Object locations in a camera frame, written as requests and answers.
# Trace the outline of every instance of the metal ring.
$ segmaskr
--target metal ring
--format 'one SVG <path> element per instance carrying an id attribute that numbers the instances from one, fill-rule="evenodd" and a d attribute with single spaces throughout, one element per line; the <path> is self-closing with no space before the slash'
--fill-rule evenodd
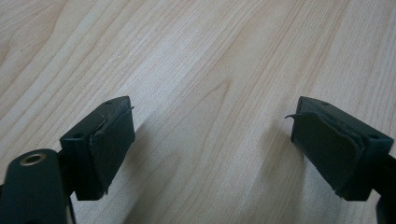
<path id="1" fill-rule="evenodd" d="M 38 164 L 39 162 L 43 161 L 46 159 L 46 154 L 44 153 L 36 153 L 29 155 L 21 160 L 21 165 L 22 166 L 30 166 L 30 165 L 35 165 Z"/>

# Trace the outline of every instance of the light wood tabletop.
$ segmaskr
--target light wood tabletop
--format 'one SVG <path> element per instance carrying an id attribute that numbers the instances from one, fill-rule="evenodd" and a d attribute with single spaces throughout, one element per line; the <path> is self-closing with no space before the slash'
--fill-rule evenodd
<path id="1" fill-rule="evenodd" d="M 394 0 L 2 0 L 0 183 L 129 95 L 136 140 L 78 223 L 376 223 L 284 118 L 303 95 L 395 138 L 395 59 Z"/>

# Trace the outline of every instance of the circular hole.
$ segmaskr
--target circular hole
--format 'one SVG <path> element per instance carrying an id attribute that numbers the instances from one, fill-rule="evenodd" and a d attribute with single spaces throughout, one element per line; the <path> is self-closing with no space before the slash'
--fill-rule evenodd
<path id="1" fill-rule="evenodd" d="M 38 164 L 39 162 L 43 161 L 46 159 L 46 154 L 43 153 L 37 153 L 37 154 L 32 154 L 29 155 L 21 160 L 21 165 L 22 166 L 29 166 L 29 165 L 34 165 Z"/>
<path id="2" fill-rule="evenodd" d="M 74 138 L 80 138 L 82 137 L 84 134 L 83 133 L 76 133 L 75 135 L 73 135 Z"/>
<path id="3" fill-rule="evenodd" d="M 378 139 L 379 138 L 379 136 L 376 135 L 376 134 L 369 134 L 369 137 L 370 138 L 374 138 L 374 139 Z"/>

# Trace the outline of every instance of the wood grain pattern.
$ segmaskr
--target wood grain pattern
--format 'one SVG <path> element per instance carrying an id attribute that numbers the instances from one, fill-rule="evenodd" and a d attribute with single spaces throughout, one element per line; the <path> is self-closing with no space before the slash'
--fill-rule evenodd
<path id="1" fill-rule="evenodd" d="M 2 0 L 0 179 L 129 95 L 136 141 L 79 223 L 375 223 L 283 118 L 305 95 L 395 138 L 395 58 L 394 0 Z"/>

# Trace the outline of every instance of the wooden table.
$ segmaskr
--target wooden table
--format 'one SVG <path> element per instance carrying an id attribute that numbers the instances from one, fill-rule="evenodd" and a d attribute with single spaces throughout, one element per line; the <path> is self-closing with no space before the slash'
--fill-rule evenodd
<path id="1" fill-rule="evenodd" d="M 110 98 L 136 141 L 78 223 L 375 223 L 290 142 L 300 95 L 396 137 L 394 0 L 0 3 L 0 178 Z"/>

